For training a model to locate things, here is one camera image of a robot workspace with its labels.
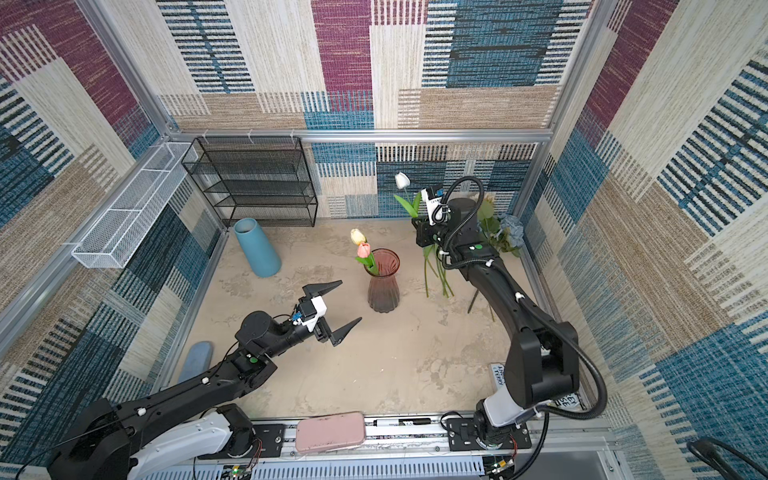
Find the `white artificial tulip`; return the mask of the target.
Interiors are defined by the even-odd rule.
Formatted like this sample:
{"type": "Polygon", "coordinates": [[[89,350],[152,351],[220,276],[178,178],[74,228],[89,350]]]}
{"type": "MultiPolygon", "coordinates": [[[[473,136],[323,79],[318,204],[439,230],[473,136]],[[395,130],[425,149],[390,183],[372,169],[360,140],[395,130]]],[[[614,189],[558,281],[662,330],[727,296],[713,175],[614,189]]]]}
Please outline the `white artificial tulip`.
{"type": "MultiPolygon", "coordinates": [[[[398,172],[394,178],[397,189],[406,193],[408,187],[411,184],[409,177],[403,172],[398,172]]],[[[415,194],[412,200],[406,200],[398,194],[395,194],[394,198],[406,210],[411,218],[416,218],[419,216],[419,210],[422,201],[420,193],[415,194]]]]}

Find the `red glass vase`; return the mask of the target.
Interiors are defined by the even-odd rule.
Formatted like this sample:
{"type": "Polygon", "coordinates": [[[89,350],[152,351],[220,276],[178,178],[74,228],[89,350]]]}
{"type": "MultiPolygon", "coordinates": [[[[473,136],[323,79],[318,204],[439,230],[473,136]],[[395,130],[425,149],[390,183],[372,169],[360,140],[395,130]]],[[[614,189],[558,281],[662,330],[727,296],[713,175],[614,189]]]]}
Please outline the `red glass vase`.
{"type": "Polygon", "coordinates": [[[378,268],[378,275],[369,273],[368,304],[378,313],[389,313],[396,309],[400,302],[400,290],[396,274],[401,262],[399,256],[392,250],[377,248],[372,255],[378,268]]]}

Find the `pink artificial tulip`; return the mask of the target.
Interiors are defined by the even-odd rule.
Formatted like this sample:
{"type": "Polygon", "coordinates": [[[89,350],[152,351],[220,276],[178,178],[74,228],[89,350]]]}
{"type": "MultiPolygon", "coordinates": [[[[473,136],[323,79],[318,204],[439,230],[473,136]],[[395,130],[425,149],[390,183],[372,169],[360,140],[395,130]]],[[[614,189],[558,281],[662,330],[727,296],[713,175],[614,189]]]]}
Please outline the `pink artificial tulip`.
{"type": "Polygon", "coordinates": [[[366,242],[361,242],[357,246],[356,260],[364,266],[365,270],[373,275],[379,275],[378,265],[371,249],[371,246],[366,242]]]}

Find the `yellow artificial tulip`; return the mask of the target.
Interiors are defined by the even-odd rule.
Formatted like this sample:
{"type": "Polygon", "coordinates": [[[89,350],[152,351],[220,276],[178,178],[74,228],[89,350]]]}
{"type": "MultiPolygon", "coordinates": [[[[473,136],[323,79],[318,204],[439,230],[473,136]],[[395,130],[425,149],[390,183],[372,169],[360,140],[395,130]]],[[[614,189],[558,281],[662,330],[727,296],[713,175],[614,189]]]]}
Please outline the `yellow artificial tulip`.
{"type": "Polygon", "coordinates": [[[354,228],[350,231],[350,238],[352,242],[357,246],[367,243],[366,236],[357,228],[354,228]]]}

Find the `dark blue artificial tulip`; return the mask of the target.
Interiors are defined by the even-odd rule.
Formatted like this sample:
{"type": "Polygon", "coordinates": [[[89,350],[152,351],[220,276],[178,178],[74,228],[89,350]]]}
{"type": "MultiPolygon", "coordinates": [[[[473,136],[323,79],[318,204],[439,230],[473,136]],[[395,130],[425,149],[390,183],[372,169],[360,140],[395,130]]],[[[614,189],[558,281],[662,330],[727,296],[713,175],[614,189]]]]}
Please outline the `dark blue artificial tulip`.
{"type": "Polygon", "coordinates": [[[430,245],[422,249],[424,259],[424,284],[426,296],[430,295],[428,286],[428,273],[431,272],[440,282],[440,289],[445,298],[454,296],[453,289],[448,282],[446,270],[441,263],[441,255],[437,245],[430,245]]]}

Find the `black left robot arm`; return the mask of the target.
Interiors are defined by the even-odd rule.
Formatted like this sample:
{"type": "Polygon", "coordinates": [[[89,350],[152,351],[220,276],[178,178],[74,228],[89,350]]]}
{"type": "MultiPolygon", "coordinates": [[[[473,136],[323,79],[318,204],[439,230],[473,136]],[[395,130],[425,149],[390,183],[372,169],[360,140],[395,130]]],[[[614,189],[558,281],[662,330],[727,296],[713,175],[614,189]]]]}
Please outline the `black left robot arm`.
{"type": "Polygon", "coordinates": [[[293,312],[278,322],[264,311],[243,320],[232,352],[208,370],[165,390],[111,405],[100,399],[52,450],[53,479],[141,479],[200,456],[247,458],[258,445],[237,399],[277,370],[275,357],[309,338],[339,345],[355,327],[328,326],[324,295],[339,281],[308,284],[293,312]]]}

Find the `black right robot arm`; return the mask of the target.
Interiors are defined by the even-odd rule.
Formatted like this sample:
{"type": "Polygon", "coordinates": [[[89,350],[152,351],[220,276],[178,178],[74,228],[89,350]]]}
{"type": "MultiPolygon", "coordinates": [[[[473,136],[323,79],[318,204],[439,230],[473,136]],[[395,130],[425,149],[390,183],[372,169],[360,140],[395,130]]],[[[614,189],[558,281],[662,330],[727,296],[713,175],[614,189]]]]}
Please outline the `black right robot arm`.
{"type": "Polygon", "coordinates": [[[438,265],[458,271],[487,300],[510,339],[505,386],[481,400],[473,417],[479,445],[500,447],[534,417],[599,417],[608,401],[604,377],[579,346],[576,329],[568,322],[555,321],[530,299],[481,232],[478,215],[485,190],[479,188],[476,200],[454,197],[465,182],[482,184],[471,176],[459,178],[446,190],[423,189],[417,200],[425,203],[426,212],[417,214],[411,223],[417,244],[435,248],[438,265]],[[596,400],[586,411],[557,407],[556,400],[579,390],[581,370],[592,377],[596,400]]]}

